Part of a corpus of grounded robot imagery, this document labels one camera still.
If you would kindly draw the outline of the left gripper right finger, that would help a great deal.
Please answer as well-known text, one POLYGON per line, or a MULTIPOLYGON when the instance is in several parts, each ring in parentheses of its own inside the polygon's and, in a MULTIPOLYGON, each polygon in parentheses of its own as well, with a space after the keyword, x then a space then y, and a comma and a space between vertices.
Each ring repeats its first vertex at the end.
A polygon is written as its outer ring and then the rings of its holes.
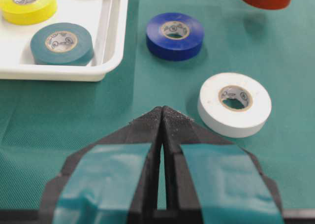
POLYGON ((164 106, 168 209, 179 224, 281 224, 276 183, 257 157, 164 106))

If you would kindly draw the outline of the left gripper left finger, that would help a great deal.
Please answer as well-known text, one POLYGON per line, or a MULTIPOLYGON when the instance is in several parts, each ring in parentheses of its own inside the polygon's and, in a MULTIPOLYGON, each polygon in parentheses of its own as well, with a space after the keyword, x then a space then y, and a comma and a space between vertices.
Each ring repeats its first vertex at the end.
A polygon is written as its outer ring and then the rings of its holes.
POLYGON ((145 224, 157 207, 162 108, 67 157, 45 187, 41 224, 145 224))

